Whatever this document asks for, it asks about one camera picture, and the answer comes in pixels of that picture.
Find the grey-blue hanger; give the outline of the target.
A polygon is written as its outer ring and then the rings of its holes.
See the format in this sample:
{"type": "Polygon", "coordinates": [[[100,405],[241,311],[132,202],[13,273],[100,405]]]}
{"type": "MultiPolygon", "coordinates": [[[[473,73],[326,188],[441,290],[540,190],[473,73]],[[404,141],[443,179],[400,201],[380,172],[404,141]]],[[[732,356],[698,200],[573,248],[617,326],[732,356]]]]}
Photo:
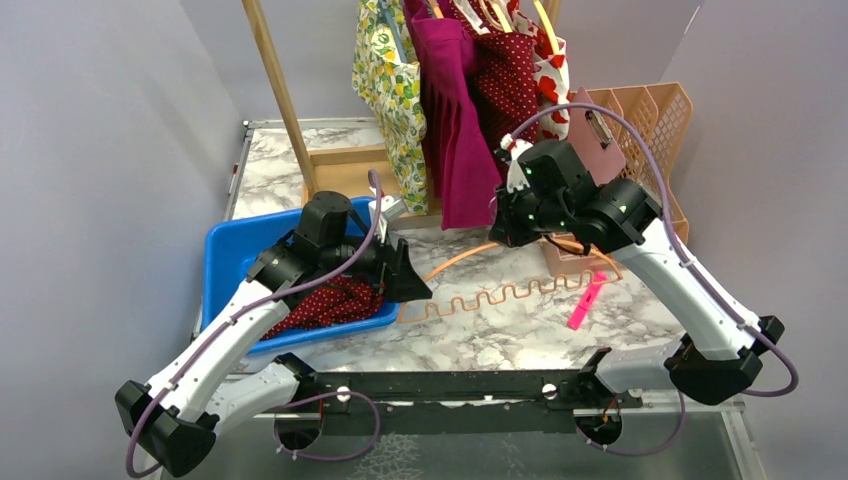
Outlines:
{"type": "Polygon", "coordinates": [[[395,43],[398,60],[401,63],[405,63],[406,62],[406,55],[405,55],[405,51],[403,49],[402,39],[401,39],[401,36],[400,36],[400,32],[399,32],[398,25],[397,25],[397,22],[395,20],[395,17],[390,10],[389,1],[388,0],[379,0],[378,1],[378,7],[379,7],[379,10],[380,10],[380,15],[383,19],[383,22],[389,28],[392,39],[395,43]]]}

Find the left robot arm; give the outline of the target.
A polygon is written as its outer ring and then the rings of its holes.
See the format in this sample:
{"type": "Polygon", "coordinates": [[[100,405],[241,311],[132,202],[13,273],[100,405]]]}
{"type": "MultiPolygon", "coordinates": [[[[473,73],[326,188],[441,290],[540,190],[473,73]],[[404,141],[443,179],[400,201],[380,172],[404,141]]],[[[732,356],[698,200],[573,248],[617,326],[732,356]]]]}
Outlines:
{"type": "Polygon", "coordinates": [[[233,384],[226,377],[249,354],[384,327],[403,303],[430,298],[407,243],[387,231],[405,210],[381,192],[321,191],[299,209],[210,230],[199,335],[149,380],[116,393],[129,451],[178,478],[251,416],[309,406],[313,382],[278,362],[233,384]]]}

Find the orange wavy hanger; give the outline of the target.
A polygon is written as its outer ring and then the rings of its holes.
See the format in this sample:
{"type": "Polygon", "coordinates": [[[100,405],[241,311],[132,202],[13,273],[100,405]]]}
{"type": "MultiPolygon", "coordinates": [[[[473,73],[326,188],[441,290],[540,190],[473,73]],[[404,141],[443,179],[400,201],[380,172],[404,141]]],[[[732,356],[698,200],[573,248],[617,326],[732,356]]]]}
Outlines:
{"type": "MultiPolygon", "coordinates": [[[[556,236],[548,236],[547,239],[550,239],[551,242],[547,242],[548,244],[554,245],[558,250],[564,251],[565,253],[572,254],[575,256],[578,253],[578,247],[581,247],[581,244],[574,240],[566,240],[564,237],[556,237],[556,236]]],[[[425,282],[435,279],[439,274],[443,273],[445,270],[453,267],[457,263],[466,260],[472,256],[479,255],[484,251],[494,249],[496,247],[500,247],[501,245],[489,242],[485,243],[478,247],[473,247],[468,249],[449,260],[446,260],[441,265],[435,267],[429,274],[425,277],[425,282]]],[[[534,292],[538,292],[540,294],[548,294],[556,292],[557,290],[565,290],[565,291],[575,291],[580,288],[588,288],[595,286],[602,286],[610,283],[617,283],[624,279],[624,275],[622,269],[618,266],[618,264],[608,255],[601,253],[594,246],[590,246],[588,250],[588,255],[590,257],[594,257],[596,259],[600,259],[603,263],[607,265],[614,273],[614,277],[606,277],[605,279],[601,279],[599,277],[601,270],[589,270],[584,269],[579,273],[579,276],[576,277],[576,280],[572,281],[565,274],[557,274],[551,275],[551,281],[549,284],[544,282],[544,279],[541,277],[534,277],[529,279],[526,282],[526,287],[521,287],[523,290],[520,290],[518,286],[514,283],[507,283],[499,287],[500,293],[493,293],[488,289],[482,289],[475,293],[474,300],[472,303],[468,303],[465,298],[460,296],[452,297],[446,306],[447,310],[442,310],[440,305],[434,301],[428,301],[423,306],[423,316],[419,317],[409,317],[405,316],[407,307],[409,303],[403,303],[400,307],[396,323],[397,324],[411,324],[417,323],[425,320],[429,320],[431,316],[435,315],[438,317],[446,317],[455,315],[458,310],[462,312],[472,312],[479,310],[484,302],[488,306],[497,306],[502,303],[505,303],[509,300],[521,300],[529,297],[534,292]]]]}

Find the lemon print skirt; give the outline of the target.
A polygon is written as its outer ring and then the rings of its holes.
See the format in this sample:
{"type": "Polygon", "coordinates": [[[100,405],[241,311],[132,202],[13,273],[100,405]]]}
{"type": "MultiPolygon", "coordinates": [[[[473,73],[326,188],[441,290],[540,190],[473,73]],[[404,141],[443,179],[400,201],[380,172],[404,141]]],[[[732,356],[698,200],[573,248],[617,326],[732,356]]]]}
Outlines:
{"type": "Polygon", "coordinates": [[[358,3],[352,88],[375,115],[399,196],[413,215],[429,210],[427,166],[422,141],[427,132],[421,105],[421,67],[400,1],[389,1],[406,62],[401,63],[378,1],[358,3]]]}

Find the dark red polka-dot skirt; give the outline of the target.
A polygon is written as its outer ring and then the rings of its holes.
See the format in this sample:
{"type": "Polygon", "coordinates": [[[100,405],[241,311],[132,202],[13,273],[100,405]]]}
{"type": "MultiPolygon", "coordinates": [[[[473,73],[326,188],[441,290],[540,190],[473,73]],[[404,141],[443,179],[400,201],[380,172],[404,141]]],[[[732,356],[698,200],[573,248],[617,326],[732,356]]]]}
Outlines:
{"type": "Polygon", "coordinates": [[[364,274],[339,275],[309,293],[261,340],[271,340],[292,329],[314,330],[372,317],[384,303],[385,284],[372,283],[364,274]]]}

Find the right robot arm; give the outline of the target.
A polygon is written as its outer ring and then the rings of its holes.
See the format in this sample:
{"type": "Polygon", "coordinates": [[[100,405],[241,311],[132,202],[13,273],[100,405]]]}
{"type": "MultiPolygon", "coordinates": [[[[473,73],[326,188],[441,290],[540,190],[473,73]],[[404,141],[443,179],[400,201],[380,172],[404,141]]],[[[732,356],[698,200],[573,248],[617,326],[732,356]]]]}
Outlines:
{"type": "Polygon", "coordinates": [[[747,309],[700,269],[638,183],[596,185],[564,141],[517,140],[510,156],[490,241],[517,248],[570,233],[580,253],[595,247],[636,275],[685,330],[655,347],[599,350],[576,383],[585,404],[600,407],[635,389],[676,389],[705,405],[750,392],[761,355],[785,330],[776,317],[747,309]]]}

